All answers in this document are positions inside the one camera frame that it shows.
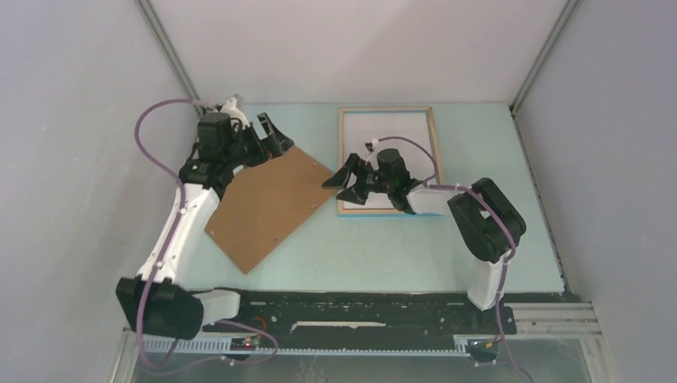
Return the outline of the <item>hot air balloon photo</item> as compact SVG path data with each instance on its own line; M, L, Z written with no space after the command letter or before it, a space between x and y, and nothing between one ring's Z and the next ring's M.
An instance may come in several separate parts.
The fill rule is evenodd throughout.
M345 108L339 115L338 164L351 153L369 156L365 143L379 139L377 151L396 148L411 176L428 184L444 181L437 129L431 107Z

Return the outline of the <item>wooden picture frame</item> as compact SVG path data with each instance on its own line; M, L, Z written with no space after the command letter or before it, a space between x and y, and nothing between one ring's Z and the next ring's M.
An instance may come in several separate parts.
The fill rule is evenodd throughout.
M339 112L338 189L343 216L444 216L455 192L444 182L428 106L345 108Z

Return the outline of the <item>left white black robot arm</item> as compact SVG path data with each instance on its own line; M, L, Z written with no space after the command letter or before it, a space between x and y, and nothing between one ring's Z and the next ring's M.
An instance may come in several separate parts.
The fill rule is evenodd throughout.
M294 141L266 113L257 116L259 137L242 113L203 115L198 140L178 172L172 210L150 256L133 278L121 278L116 295L129 325L141 335L191 340L204 326L222 321L243 332L252 311L233 290L188 290L187 271L197 244L239 168L253 168L280 157Z

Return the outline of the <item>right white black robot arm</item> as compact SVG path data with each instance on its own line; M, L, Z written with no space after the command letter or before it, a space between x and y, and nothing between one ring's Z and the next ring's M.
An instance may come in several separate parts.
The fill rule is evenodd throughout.
M367 158L351 153L322 187L337 190L337 200L356 205L381 194L395 210L409 215L452 216L474 257L467 291L474 306L465 310L465 325L476 334L487 332L497 321L492 307L504 294L507 266L527 230L521 214L490 178L470 187L428 184L412 177L396 148L368 144L367 149Z

